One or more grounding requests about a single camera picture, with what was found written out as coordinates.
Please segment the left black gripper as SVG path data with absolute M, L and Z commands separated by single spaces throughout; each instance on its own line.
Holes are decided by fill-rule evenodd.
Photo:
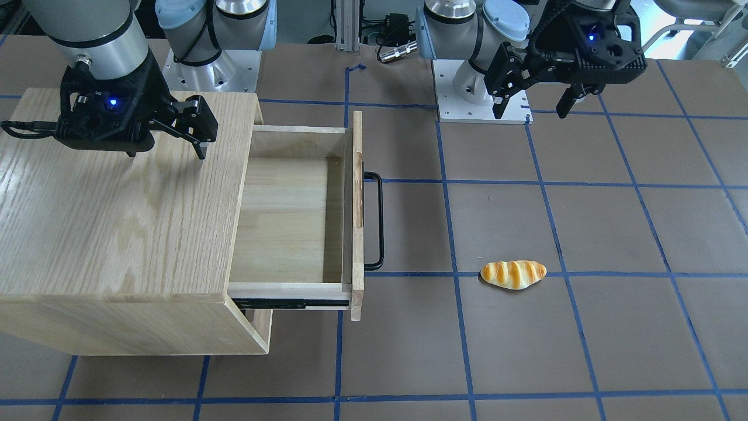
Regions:
M 484 75 L 497 119 L 514 95 L 537 83 L 569 84 L 556 104 L 558 117 L 566 118 L 586 96 L 647 69 L 639 17 L 629 3 L 539 3 L 528 40 L 527 53 L 500 44 Z

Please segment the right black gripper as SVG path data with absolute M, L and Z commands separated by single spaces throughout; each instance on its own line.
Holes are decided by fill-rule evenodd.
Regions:
M 97 80 L 88 65 L 67 67 L 60 85 L 61 112 L 53 137 L 72 149 L 119 151 L 135 158 L 150 151 L 150 131 L 189 142 L 205 160 L 219 123 L 203 96 L 172 101 L 157 59 L 147 57 L 131 74 Z

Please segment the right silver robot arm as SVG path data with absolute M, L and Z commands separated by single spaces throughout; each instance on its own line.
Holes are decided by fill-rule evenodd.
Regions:
M 155 14 L 179 80 L 194 91 L 174 98 L 128 1 L 26 1 L 30 15 L 68 61 L 53 122 L 2 122 L 17 139 L 53 137 L 81 151 L 150 151 L 152 133 L 182 138 L 199 159 L 219 123 L 201 92 L 238 91 L 229 51 L 277 43 L 275 1 L 157 1 Z

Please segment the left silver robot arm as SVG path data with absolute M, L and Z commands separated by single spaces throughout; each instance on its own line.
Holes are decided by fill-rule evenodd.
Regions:
M 460 61 L 457 95 L 494 119 L 521 91 L 550 82 L 566 85 L 556 104 L 565 118 L 586 96 L 647 69 L 628 1 L 425 1 L 416 30 L 420 55 Z

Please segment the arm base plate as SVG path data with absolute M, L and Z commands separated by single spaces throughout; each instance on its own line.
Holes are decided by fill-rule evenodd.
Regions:
M 441 122 L 525 125 L 534 121 L 525 91 L 509 99 L 502 117 L 495 118 L 494 98 L 486 90 L 484 75 L 467 60 L 433 60 L 432 70 Z
M 172 91 L 255 93 L 261 51 L 228 50 L 213 63 L 191 67 L 174 62 L 170 51 L 162 74 Z

